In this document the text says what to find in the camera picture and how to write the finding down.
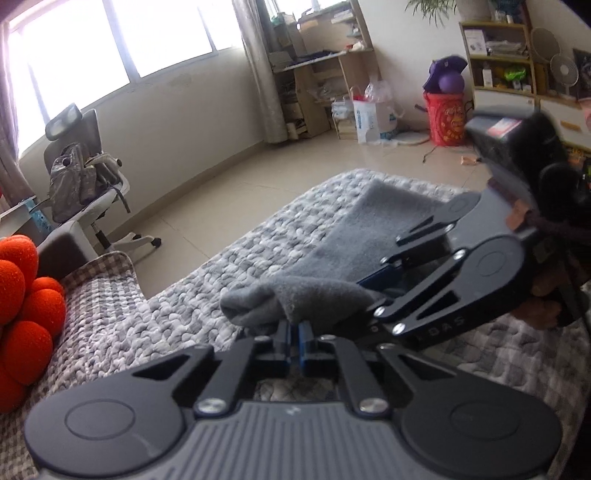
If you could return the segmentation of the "person's right hand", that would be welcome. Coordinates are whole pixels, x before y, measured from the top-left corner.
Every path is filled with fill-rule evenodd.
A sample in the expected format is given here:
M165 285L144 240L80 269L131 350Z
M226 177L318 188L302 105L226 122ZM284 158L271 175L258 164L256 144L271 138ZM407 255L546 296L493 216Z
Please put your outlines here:
M544 220L521 205L508 217L509 223L517 220L542 229L546 237L538 251L547 257L535 261L531 288L511 315L536 330L563 328L584 317L590 306L582 292L590 281L590 233Z

